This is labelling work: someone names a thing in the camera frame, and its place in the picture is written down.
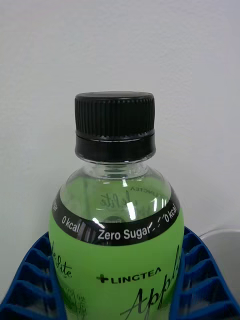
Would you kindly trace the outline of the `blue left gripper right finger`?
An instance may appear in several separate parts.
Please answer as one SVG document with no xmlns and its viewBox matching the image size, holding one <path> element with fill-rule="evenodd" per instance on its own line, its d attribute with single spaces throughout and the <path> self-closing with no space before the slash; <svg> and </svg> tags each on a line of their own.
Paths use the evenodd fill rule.
<svg viewBox="0 0 240 320">
<path fill-rule="evenodd" d="M 238 320 L 240 305 L 204 242 L 189 228 L 183 245 L 171 320 Z"/>
</svg>

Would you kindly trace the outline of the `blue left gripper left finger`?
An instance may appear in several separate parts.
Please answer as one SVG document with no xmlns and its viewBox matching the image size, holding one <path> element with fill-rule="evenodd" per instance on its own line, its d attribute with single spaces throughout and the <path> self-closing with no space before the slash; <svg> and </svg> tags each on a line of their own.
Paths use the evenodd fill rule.
<svg viewBox="0 0 240 320">
<path fill-rule="evenodd" d="M 24 256 L 0 303 L 2 320 L 65 320 L 67 318 L 52 258 L 49 234 Z"/>
</svg>

